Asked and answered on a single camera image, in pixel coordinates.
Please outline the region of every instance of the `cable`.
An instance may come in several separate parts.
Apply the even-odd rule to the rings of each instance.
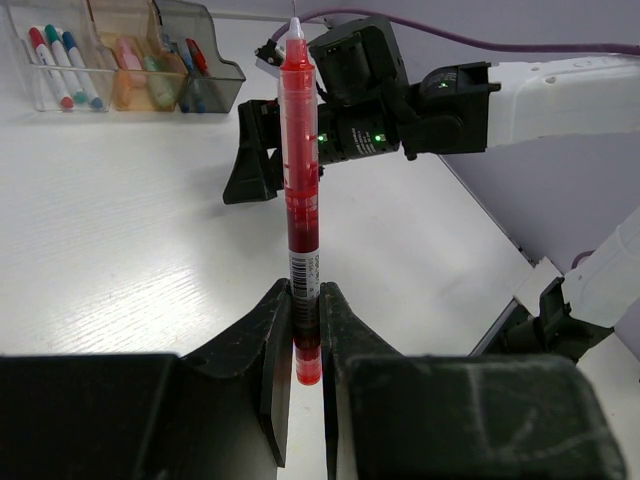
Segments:
[[[336,15],[336,14],[352,14],[352,15],[383,15],[387,17],[391,22],[398,25],[404,25],[405,27],[420,30],[437,37],[445,38],[456,43],[462,43],[470,47],[480,48],[483,50],[490,50],[493,52],[520,52],[520,53],[620,53],[623,55],[638,55],[640,56],[640,45],[630,45],[622,43],[576,43],[576,44],[500,44],[484,42],[482,40],[474,40],[473,38],[464,37],[456,33],[448,32],[446,30],[440,30],[439,28],[425,25],[406,18],[396,17],[395,15],[385,15],[366,8],[328,8],[326,10],[316,10],[315,12],[306,13],[300,15],[301,22],[308,22],[317,17],[324,15]],[[289,24],[284,24],[280,27],[271,37],[271,40],[277,42],[289,28]]]
[[[589,250],[588,252],[582,252],[580,255],[578,255],[576,258],[573,259],[573,262],[571,263],[571,270],[573,270],[574,268],[577,268],[578,265],[580,265],[580,262],[583,259],[585,259],[587,257],[590,257],[594,253],[595,253],[595,250]]]

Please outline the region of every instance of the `tabletop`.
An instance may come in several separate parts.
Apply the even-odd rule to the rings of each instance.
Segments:
[[[277,26],[216,21],[247,76],[237,104],[276,96],[253,50]],[[41,114],[9,68],[0,99],[0,353],[185,354],[288,276],[282,196],[222,203],[235,112]],[[320,212],[322,280],[405,354],[468,354],[532,270],[437,156],[331,166]],[[636,359],[612,337],[584,365],[621,443],[640,445]],[[320,386],[293,385],[288,448],[279,478],[326,478]]]

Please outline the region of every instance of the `white label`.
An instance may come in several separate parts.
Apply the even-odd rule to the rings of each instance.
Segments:
[[[320,295],[320,250],[309,253],[289,251],[291,289],[296,318],[312,321],[316,299]]]

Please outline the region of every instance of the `highlighter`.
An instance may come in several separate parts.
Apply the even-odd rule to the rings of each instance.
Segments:
[[[116,40],[116,56],[118,58],[118,63],[125,70],[142,70],[142,65],[140,65],[140,59],[138,55],[136,55],[136,50],[129,40],[126,37],[119,37]],[[143,74],[129,74],[129,78],[131,79],[131,84],[134,87],[142,88],[147,84],[147,77]]]
[[[156,60],[149,55],[144,57],[144,67],[149,72],[162,71]],[[169,81],[162,75],[149,76],[149,90],[160,108],[170,107],[175,101],[173,88],[171,88]]]

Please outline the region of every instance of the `green marker cap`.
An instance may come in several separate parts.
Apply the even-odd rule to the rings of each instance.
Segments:
[[[58,32],[56,32],[56,27],[54,27],[53,25],[47,25],[46,27],[44,27],[44,33],[47,34],[49,45],[51,45],[53,42],[60,41]]]

